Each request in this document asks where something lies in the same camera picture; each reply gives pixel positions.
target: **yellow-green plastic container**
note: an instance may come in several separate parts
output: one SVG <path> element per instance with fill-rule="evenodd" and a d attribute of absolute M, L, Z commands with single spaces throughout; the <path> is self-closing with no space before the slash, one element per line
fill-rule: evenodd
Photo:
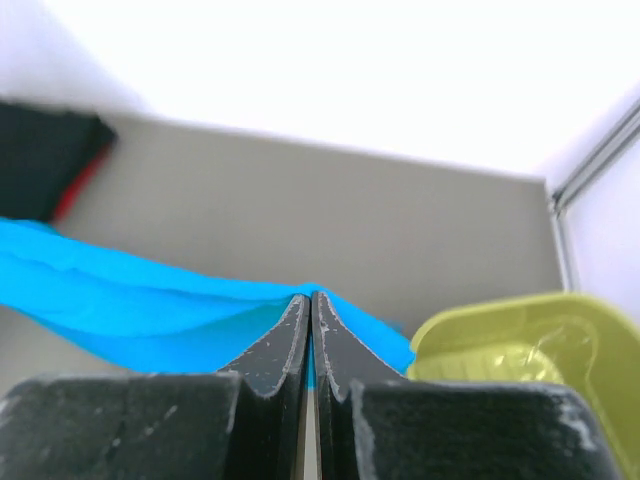
<path fill-rule="evenodd" d="M 414 335 L 422 381 L 567 385 L 599 417 L 628 479 L 640 480 L 640 333 L 593 298 L 549 294 L 456 308 Z"/>

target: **blue cloth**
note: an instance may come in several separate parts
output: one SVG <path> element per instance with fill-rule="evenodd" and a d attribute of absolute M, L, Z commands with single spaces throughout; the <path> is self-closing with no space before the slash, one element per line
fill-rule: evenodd
<path fill-rule="evenodd" d="M 293 295 L 318 290 L 354 335 L 406 371 L 406 338 L 319 285 L 207 277 L 0 218 L 0 304 L 139 372 L 215 371 L 273 327 Z"/>

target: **white wall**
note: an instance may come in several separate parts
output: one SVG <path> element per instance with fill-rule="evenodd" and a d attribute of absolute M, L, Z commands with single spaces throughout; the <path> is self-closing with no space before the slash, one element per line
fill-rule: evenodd
<path fill-rule="evenodd" d="M 640 325 L 640 142 L 570 208 L 580 288 Z"/>
<path fill-rule="evenodd" d="M 621 0 L 36 1 L 0 0 L 5 96 L 552 184 L 640 80 L 635 8 Z"/>

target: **metal frame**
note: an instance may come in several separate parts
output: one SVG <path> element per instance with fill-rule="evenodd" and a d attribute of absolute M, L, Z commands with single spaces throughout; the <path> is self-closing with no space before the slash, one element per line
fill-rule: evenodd
<path fill-rule="evenodd" d="M 616 122 L 587 157 L 571 172 L 550 198 L 551 224 L 565 290 L 578 290 L 579 279 L 566 214 L 640 137 L 640 99 Z"/>

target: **black object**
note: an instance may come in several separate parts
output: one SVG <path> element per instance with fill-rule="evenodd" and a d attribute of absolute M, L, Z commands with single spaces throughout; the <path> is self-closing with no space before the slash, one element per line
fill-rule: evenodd
<path fill-rule="evenodd" d="M 309 300 L 213 375 L 50 377 L 0 403 L 2 480 L 289 479 Z"/>
<path fill-rule="evenodd" d="M 620 478 L 569 388 L 408 382 L 344 327 L 323 293 L 313 297 L 312 329 L 324 480 Z"/>
<path fill-rule="evenodd" d="M 95 115 L 0 103 L 0 217 L 50 221 L 65 190 L 114 140 Z"/>

